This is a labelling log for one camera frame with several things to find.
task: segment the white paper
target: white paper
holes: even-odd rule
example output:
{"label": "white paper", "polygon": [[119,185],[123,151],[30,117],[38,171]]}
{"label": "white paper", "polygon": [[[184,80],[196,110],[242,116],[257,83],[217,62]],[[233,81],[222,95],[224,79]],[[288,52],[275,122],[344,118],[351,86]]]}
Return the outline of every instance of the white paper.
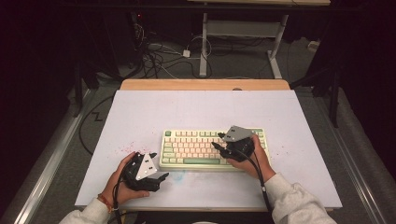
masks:
{"label": "white paper", "polygon": [[[132,151],[160,152],[164,130],[264,128],[271,163],[327,208],[341,202],[294,91],[118,91],[76,205],[87,205]],[[153,158],[156,167],[159,156]],[[262,210],[258,180],[243,172],[171,172],[134,210]]]}

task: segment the table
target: table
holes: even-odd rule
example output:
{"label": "table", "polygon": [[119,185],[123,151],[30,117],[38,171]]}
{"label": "table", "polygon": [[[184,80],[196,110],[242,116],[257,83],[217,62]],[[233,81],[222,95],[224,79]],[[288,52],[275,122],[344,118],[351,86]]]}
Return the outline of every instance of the table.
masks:
{"label": "table", "polygon": [[[330,0],[189,0],[193,2],[210,3],[236,3],[258,5],[285,5],[285,6],[328,6]],[[208,35],[232,35],[252,37],[274,37],[275,43],[272,50],[267,51],[274,78],[282,78],[276,61],[276,53],[282,40],[283,32],[289,15],[283,15],[281,22],[257,22],[257,21],[214,21],[207,18],[204,13],[202,31],[202,49],[200,61],[200,77],[206,77],[207,65],[207,36]]]}
{"label": "table", "polygon": [[[230,91],[234,88],[244,91]],[[96,197],[128,153],[158,153],[164,129],[228,130],[231,125],[263,127],[274,169],[290,182],[301,183],[326,208],[342,206],[295,92],[288,90],[286,81],[190,79],[124,81],[114,98],[76,205],[85,206]],[[158,157],[153,160],[158,165]],[[259,181],[243,172],[170,172],[159,191],[122,208],[266,211]]]}

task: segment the keyboard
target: keyboard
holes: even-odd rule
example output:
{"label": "keyboard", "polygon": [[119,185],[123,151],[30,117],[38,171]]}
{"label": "keyboard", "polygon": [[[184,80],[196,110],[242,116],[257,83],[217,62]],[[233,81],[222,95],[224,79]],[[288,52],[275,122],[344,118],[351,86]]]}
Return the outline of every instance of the keyboard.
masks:
{"label": "keyboard", "polygon": [[[260,138],[268,159],[269,151],[264,129],[250,129]],[[212,142],[226,147],[215,130],[165,130],[160,152],[160,167],[163,170],[204,170],[204,171],[240,171],[222,158]]]}

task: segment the person's right hand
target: person's right hand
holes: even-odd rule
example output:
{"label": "person's right hand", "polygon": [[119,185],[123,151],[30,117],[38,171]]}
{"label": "person's right hand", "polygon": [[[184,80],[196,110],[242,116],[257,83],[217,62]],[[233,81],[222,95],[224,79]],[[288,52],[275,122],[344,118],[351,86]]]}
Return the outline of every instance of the person's right hand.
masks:
{"label": "person's right hand", "polygon": [[[260,144],[260,139],[259,136],[256,134],[251,136],[251,139],[253,140],[254,143],[254,153],[251,154],[250,158],[254,161],[257,167],[259,167],[262,170],[262,177],[264,179],[264,182],[269,180],[271,177],[273,177],[276,173],[272,169],[270,162],[268,161],[267,154],[265,154],[264,149],[262,148],[262,145]],[[258,174],[256,169],[253,167],[253,165],[250,163],[250,161],[245,160],[245,161],[235,161],[233,159],[227,159],[227,162],[230,163],[233,167],[241,169],[246,171],[248,174],[251,176],[258,178]]]}
{"label": "person's right hand", "polygon": [[[121,162],[120,165],[118,166],[117,170],[110,176],[110,178],[107,181],[106,187],[102,192],[103,197],[111,204],[113,205],[113,189],[114,186],[117,184],[119,176],[122,172],[123,167],[132,159],[132,157],[135,156],[135,152],[129,154],[127,157],[125,157]],[[120,183],[119,186],[119,192],[118,192],[118,197],[117,201],[119,205],[126,203],[127,201],[131,199],[137,199],[137,198],[143,198],[143,197],[148,197],[149,192],[146,190],[132,190],[129,189],[124,182]]]}

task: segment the green keycap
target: green keycap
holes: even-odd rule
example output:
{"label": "green keycap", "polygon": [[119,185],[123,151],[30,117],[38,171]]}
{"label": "green keycap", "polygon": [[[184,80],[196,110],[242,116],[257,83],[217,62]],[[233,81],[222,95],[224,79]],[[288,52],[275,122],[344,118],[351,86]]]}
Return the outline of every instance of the green keycap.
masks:
{"label": "green keycap", "polygon": [[195,159],[186,158],[184,159],[185,164],[219,164],[219,159]]}

